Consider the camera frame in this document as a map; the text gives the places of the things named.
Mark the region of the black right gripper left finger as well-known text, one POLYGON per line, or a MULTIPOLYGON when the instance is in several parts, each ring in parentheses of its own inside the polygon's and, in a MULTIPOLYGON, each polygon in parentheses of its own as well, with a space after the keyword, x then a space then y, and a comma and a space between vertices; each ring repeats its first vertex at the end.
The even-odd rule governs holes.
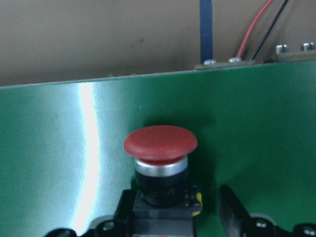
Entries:
POLYGON ((90 223, 82 237, 130 237, 132 236, 133 190, 123 190, 116 211, 111 218, 104 216, 90 223))

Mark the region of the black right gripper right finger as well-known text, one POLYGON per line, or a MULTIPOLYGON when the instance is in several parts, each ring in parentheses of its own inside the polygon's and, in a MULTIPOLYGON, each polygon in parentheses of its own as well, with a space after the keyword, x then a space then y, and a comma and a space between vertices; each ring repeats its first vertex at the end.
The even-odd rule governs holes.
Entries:
POLYGON ((316 225, 302 223, 292 231, 278 226, 269 216, 250 214, 233 190, 222 185, 219 191, 219 216, 228 237, 314 237, 316 225))

